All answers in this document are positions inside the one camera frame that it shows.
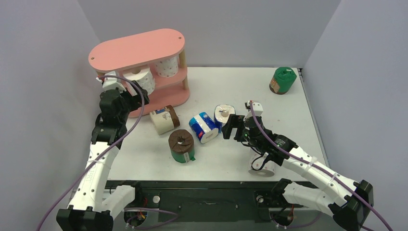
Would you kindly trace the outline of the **brown green roll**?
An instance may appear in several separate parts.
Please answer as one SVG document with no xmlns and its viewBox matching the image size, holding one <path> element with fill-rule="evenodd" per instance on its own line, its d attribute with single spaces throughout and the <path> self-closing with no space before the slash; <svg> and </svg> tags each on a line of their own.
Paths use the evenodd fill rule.
<svg viewBox="0 0 408 231">
<path fill-rule="evenodd" d="M 173 131 L 168 144 L 173 159 L 178 163 L 195 161 L 195 149 L 193 136 L 185 129 Z"/>
</svg>

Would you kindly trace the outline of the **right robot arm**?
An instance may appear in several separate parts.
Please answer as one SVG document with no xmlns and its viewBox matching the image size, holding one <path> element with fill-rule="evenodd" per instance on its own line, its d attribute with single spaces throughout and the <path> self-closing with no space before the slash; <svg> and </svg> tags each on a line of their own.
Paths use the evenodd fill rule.
<svg viewBox="0 0 408 231">
<path fill-rule="evenodd" d="M 309 188 L 281 179 L 271 193 L 275 204 L 297 204 L 320 211 L 346 231 L 364 228 L 373 209 L 372 184 L 366 180 L 357 182 L 325 166 L 288 137 L 266 129 L 261 116 L 230 115 L 222 127 L 224 139 L 230 138 L 233 128 L 237 129 L 234 139 L 253 149 L 262 160 L 259 167 L 252 163 L 252 170 L 264 170 L 267 163 L 273 162 L 315 186 Z"/>
</svg>

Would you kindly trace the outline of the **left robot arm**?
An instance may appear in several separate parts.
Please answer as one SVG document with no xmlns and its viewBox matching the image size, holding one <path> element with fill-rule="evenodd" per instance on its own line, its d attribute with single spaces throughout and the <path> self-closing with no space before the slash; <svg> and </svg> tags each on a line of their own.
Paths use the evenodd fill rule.
<svg viewBox="0 0 408 231">
<path fill-rule="evenodd" d="M 92 131 L 84 174 L 75 182 L 77 190 L 66 209 L 59 209 L 56 221 L 63 231 L 111 231 L 115 218 L 129 204 L 138 207 L 143 193 L 135 186 L 121 185 L 104 199 L 107 178 L 123 139 L 129 135 L 130 112 L 143 110 L 148 93 L 136 81 L 121 84 L 121 78 L 104 77 L 98 114 Z"/>
</svg>

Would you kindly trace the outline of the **white dotted roll shelf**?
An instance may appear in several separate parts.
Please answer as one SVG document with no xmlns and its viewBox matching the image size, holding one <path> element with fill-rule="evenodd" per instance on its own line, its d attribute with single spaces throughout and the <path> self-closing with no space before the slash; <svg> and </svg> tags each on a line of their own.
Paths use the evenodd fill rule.
<svg viewBox="0 0 408 231">
<path fill-rule="evenodd" d="M 154 64 L 155 70 L 160 77 L 170 78 L 179 71 L 178 58 L 176 56 L 158 61 Z"/>
</svg>

